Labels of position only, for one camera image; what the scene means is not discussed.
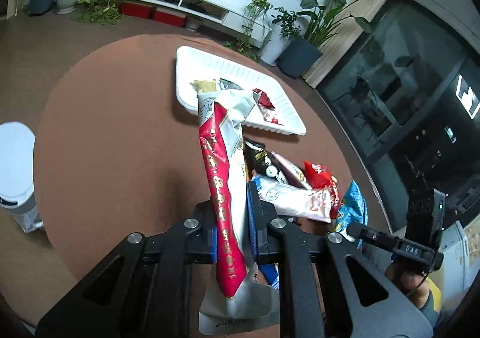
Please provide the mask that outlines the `person right hand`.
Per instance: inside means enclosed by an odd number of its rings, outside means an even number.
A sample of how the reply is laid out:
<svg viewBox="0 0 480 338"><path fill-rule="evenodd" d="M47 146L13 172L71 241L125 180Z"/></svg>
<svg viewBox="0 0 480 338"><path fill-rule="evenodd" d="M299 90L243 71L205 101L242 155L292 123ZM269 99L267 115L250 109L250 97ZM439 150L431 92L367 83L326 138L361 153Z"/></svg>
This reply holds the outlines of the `person right hand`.
<svg viewBox="0 0 480 338"><path fill-rule="evenodd" d="M397 263L392 262L389 265L385 270L385 276L411 300L426 299L430 294L425 275L407 271Z"/></svg>

